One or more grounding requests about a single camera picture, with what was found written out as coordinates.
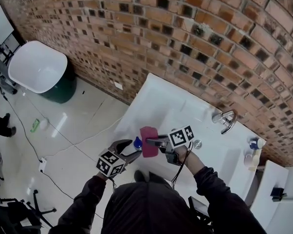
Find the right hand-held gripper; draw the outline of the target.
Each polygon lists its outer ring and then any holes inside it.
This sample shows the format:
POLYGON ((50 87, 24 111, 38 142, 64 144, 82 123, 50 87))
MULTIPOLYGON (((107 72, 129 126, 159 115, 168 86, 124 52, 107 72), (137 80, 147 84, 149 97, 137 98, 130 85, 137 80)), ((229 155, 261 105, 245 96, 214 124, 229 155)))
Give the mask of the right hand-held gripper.
POLYGON ((168 163, 180 166, 178 154, 175 149, 185 146, 188 149, 193 145, 194 133, 190 125, 172 130, 167 135, 146 138, 146 143, 158 148, 165 148, 164 154, 168 163))

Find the person's right hand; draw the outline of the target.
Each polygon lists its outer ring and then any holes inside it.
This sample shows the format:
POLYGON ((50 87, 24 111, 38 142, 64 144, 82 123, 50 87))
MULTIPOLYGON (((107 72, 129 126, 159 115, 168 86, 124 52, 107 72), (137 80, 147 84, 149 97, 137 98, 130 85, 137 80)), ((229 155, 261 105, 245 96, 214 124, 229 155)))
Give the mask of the person's right hand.
POLYGON ((190 150, 186 146, 180 146, 175 149, 180 163, 184 163, 186 157, 190 154, 190 150))

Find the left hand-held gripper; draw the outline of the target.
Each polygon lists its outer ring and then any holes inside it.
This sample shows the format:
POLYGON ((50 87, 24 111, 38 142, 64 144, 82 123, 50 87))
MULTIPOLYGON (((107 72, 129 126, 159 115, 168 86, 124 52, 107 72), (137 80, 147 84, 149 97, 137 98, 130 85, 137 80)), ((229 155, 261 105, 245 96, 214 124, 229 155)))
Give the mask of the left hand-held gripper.
POLYGON ((104 149, 99 154, 96 168, 106 177, 114 177, 121 173, 125 166, 131 164, 140 156, 140 151, 122 155, 123 150, 131 143, 131 139, 121 139, 113 142, 109 149, 104 149))

